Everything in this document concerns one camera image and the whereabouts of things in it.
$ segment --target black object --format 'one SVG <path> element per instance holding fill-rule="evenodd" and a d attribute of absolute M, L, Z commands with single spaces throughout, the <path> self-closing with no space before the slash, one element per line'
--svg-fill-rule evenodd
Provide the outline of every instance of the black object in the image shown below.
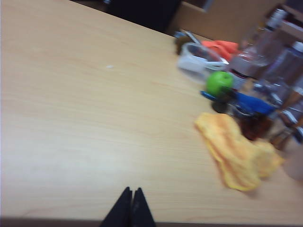
<path fill-rule="evenodd" d="M 165 32 L 181 0 L 111 0 L 107 13 Z"/>
<path fill-rule="evenodd" d="M 142 189 L 132 195 L 126 187 L 100 227 L 156 227 Z"/>
<path fill-rule="evenodd" d="M 237 94 L 229 87 L 221 87 L 220 92 L 212 103 L 212 108 L 217 113 L 224 114 L 228 110 L 228 104 L 236 100 Z"/>

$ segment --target bottle cap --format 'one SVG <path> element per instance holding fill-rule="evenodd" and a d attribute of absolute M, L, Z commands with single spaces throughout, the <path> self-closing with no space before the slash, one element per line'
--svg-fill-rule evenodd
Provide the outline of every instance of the bottle cap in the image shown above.
<path fill-rule="evenodd" d="M 293 48 L 297 51 L 303 52 L 303 43 L 296 41 L 293 44 Z"/>
<path fill-rule="evenodd" d="M 286 17 L 288 13 L 283 9 L 276 9 L 273 15 L 270 17 L 266 25 L 273 29 L 276 29 Z"/>

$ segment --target blue object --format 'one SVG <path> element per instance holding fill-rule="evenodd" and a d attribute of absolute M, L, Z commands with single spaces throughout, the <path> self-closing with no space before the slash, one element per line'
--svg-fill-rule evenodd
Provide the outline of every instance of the blue object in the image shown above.
<path fill-rule="evenodd" d="M 210 99 L 212 101 L 217 100 L 217 98 L 215 96 L 212 96 L 211 94 L 209 94 L 206 91 L 200 91 L 200 94 L 203 95 L 205 98 L 208 98 L 208 99 Z"/>
<path fill-rule="evenodd" d="M 272 105 L 267 104 L 262 99 L 247 96 L 242 93 L 237 93 L 238 103 L 245 103 L 253 112 L 268 115 L 273 112 L 276 108 Z"/>
<path fill-rule="evenodd" d="M 205 98 L 208 98 L 212 101 L 217 100 L 216 97 L 212 96 L 211 94 L 207 93 L 206 91 L 200 91 L 201 95 L 203 95 Z M 262 99 L 247 96 L 245 94 L 236 93 L 236 103 L 238 104 L 245 104 L 241 105 L 242 109 L 247 112 L 254 112 L 254 113 L 260 113 L 268 115 L 275 111 L 275 107 L 272 105 L 267 104 Z"/>

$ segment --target white plastic container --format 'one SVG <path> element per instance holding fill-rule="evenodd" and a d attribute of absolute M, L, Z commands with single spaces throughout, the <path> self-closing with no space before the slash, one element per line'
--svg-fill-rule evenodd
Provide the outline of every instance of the white plastic container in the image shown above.
<path fill-rule="evenodd" d="M 224 70 L 228 62 L 224 61 L 216 52 L 199 44 L 186 43 L 182 46 L 178 67 L 194 73 L 202 80 L 219 70 Z"/>

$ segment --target clear plastic bottle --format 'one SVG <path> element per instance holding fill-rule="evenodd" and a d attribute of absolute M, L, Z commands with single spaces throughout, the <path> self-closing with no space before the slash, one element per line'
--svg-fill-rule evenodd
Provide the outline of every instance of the clear plastic bottle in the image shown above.
<path fill-rule="evenodd" d="M 254 44 L 248 45 L 241 53 L 233 57 L 228 65 L 227 71 L 233 76 L 233 88 L 239 90 L 261 67 L 270 64 L 276 56 L 277 42 L 273 42 L 272 33 L 279 27 L 283 18 L 287 15 L 282 9 L 277 9 L 271 18 L 267 21 L 266 26 L 262 29 L 257 37 L 254 37 Z"/>
<path fill-rule="evenodd" d="M 258 96 L 266 96 L 274 105 L 281 105 L 291 87 L 287 81 L 295 76 L 303 65 L 303 43 L 295 42 L 286 48 L 275 62 L 264 72 L 261 80 L 255 83 L 254 91 Z"/>

